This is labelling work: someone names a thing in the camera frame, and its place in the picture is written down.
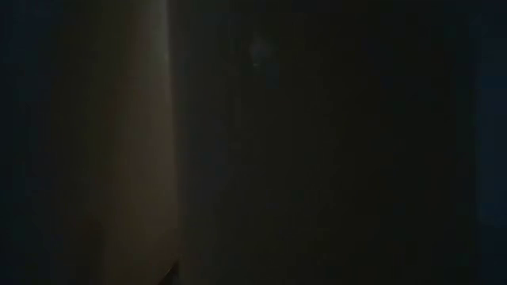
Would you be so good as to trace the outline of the dim brown vertical panel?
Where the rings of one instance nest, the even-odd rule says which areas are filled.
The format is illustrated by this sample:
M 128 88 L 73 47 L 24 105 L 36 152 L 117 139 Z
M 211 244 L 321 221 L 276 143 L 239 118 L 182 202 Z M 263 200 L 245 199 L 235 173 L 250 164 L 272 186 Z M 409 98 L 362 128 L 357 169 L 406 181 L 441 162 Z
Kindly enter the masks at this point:
M 133 0 L 121 22 L 97 285 L 158 285 L 178 256 L 167 0 Z

